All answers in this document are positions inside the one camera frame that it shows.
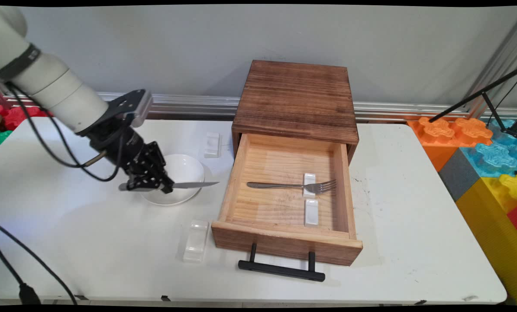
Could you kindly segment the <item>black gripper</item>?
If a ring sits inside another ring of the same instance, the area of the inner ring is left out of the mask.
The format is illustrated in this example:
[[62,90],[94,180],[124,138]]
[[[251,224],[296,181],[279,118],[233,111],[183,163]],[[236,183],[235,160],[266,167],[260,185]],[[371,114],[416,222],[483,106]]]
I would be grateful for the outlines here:
[[106,158],[128,174],[128,189],[158,189],[164,194],[173,191],[174,181],[165,169],[166,161],[156,141],[144,139],[125,120],[108,119],[87,132],[90,146],[106,151]]

